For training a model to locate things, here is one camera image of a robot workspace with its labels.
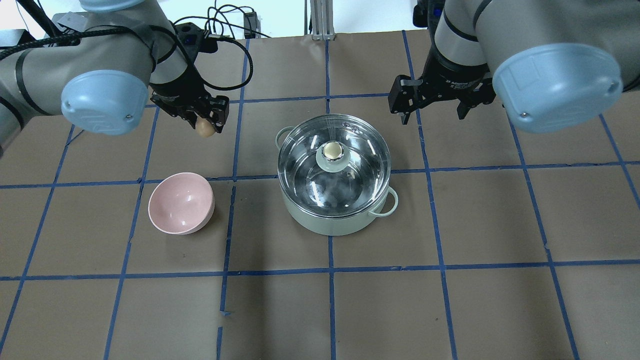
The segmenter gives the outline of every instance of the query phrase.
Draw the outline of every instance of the blue cap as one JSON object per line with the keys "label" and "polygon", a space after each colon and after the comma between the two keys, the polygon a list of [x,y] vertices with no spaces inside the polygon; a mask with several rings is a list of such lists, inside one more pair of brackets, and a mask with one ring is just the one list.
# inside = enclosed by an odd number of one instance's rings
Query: blue cap
{"label": "blue cap", "polygon": [[80,0],[80,6],[88,12],[106,13],[124,10],[145,0]]}
{"label": "blue cap", "polygon": [[127,72],[89,71],[62,90],[62,114],[92,133],[122,135],[140,123],[147,97],[147,86]]}
{"label": "blue cap", "polygon": [[592,119],[618,101],[620,66],[584,44],[549,44],[522,51],[493,73],[509,120],[530,133],[550,133]]}

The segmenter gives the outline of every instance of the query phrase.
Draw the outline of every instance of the metal post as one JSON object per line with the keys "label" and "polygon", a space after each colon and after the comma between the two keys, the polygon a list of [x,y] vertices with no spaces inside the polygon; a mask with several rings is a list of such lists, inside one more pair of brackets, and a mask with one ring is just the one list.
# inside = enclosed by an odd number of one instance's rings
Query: metal post
{"label": "metal post", "polygon": [[311,0],[311,37],[314,40],[333,40],[333,0]]}

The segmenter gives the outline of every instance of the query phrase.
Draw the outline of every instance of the gray robot arm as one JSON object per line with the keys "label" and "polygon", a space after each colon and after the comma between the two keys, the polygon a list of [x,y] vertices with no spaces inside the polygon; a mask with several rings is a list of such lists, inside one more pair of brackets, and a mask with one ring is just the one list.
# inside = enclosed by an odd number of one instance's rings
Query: gray robot arm
{"label": "gray robot arm", "polygon": [[640,88],[637,0],[420,0],[431,49],[419,79],[398,76],[392,113],[459,99],[458,116],[495,94],[516,127],[556,131]]}
{"label": "gray robot arm", "polygon": [[[37,47],[9,56],[0,53],[4,57],[0,60],[0,156],[29,120],[39,115],[63,114],[96,133],[129,132],[140,121],[148,85],[154,89],[152,100],[170,115],[182,117],[192,127],[200,116],[221,132],[228,98],[211,97],[205,90],[193,66],[197,51],[189,54],[184,46],[177,46],[174,28],[156,0],[82,0],[81,4],[88,11],[84,34],[118,29],[121,33],[83,38],[77,46]],[[197,35],[202,41],[196,26],[182,30],[193,35],[185,43],[194,42]]]}

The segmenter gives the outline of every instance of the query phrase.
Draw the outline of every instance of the pot lid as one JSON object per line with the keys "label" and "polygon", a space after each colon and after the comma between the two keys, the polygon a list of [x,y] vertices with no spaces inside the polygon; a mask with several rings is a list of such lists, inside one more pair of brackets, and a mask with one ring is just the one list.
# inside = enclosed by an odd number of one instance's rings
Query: pot lid
{"label": "pot lid", "polygon": [[296,126],[278,157],[286,197],[316,217],[348,217],[370,209],[387,189],[387,143],[365,121],[327,114]]}

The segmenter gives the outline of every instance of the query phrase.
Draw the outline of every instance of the pink bowl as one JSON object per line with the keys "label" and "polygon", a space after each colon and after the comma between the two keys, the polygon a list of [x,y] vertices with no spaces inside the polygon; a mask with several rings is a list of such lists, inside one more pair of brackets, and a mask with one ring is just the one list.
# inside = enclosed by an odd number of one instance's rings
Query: pink bowl
{"label": "pink bowl", "polygon": [[167,177],[149,199],[149,219],[167,234],[191,234],[213,215],[216,200],[211,185],[202,176],[181,172]]}

